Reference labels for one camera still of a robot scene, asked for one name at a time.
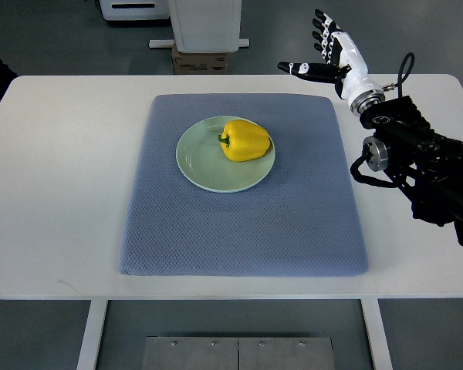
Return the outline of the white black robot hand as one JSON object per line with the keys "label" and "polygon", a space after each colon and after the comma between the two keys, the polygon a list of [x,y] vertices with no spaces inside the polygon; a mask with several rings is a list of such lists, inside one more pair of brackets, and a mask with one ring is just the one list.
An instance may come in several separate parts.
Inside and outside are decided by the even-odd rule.
{"label": "white black robot hand", "polygon": [[308,82],[333,84],[338,97],[352,105],[362,99],[384,101],[382,88],[369,77],[367,64],[348,33],[319,9],[313,26],[314,48],[324,62],[279,62],[278,69]]}

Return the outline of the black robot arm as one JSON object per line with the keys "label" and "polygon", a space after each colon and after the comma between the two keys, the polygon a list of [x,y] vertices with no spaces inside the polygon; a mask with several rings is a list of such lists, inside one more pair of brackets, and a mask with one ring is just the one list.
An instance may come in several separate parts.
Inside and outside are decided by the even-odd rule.
{"label": "black robot arm", "polygon": [[400,65],[397,98],[375,101],[361,113],[360,123],[373,135],[363,141],[350,173],[359,183],[399,189],[415,219],[453,224],[463,246],[463,142],[436,133],[403,94],[414,60],[409,52]]}

